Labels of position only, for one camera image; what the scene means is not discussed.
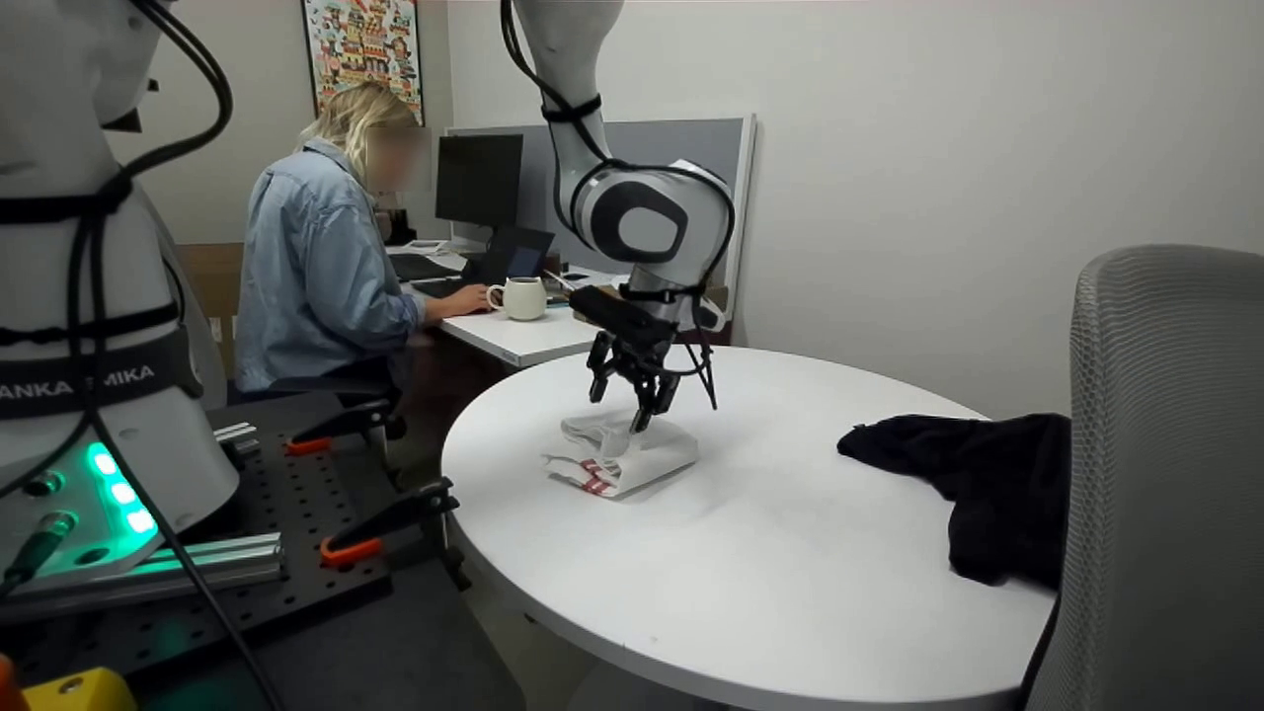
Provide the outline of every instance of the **office chair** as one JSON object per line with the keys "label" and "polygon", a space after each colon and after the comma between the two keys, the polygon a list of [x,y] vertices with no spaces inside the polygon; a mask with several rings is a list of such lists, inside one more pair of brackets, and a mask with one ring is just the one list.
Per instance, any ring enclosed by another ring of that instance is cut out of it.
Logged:
{"label": "office chair", "polygon": [[1025,706],[1264,706],[1264,257],[1108,253],[1071,352],[1063,594]]}

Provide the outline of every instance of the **black cloth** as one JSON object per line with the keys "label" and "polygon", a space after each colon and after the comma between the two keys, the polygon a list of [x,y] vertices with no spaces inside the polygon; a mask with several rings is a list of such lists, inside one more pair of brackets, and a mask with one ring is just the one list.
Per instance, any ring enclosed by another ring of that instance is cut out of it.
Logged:
{"label": "black cloth", "polygon": [[839,440],[839,453],[932,484],[951,507],[962,576],[1058,589],[1071,488],[1071,418],[1003,423],[899,415]]}

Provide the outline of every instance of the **electronic device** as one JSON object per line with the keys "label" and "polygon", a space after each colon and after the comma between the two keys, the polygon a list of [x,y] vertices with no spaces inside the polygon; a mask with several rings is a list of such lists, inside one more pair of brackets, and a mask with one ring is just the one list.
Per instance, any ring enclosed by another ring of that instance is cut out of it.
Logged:
{"label": "electronic device", "polygon": [[523,134],[442,134],[435,216],[504,231],[519,220]]}
{"label": "electronic device", "polygon": [[547,276],[554,232],[504,226],[485,253],[472,257],[472,284],[504,284],[505,276]]}

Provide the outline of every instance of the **keyboard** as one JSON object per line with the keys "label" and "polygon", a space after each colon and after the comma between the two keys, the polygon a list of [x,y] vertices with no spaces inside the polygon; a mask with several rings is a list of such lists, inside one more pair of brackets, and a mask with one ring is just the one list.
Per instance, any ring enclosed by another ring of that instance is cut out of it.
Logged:
{"label": "keyboard", "polygon": [[405,284],[415,284],[415,280],[458,280],[463,274],[458,270],[448,270],[425,253],[392,253],[392,270]]}

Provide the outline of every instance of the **small red object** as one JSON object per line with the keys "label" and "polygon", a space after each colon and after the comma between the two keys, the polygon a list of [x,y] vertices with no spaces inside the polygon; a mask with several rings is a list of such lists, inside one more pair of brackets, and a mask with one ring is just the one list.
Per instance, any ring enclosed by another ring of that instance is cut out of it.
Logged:
{"label": "small red object", "polygon": [[318,459],[318,453],[328,453],[331,450],[331,440],[306,440],[306,443],[284,443],[284,453],[290,459]]}
{"label": "small red object", "polygon": [[385,539],[353,540],[346,548],[328,548],[328,539],[321,540],[323,569],[348,569],[348,564],[373,560],[380,554],[385,554]]}

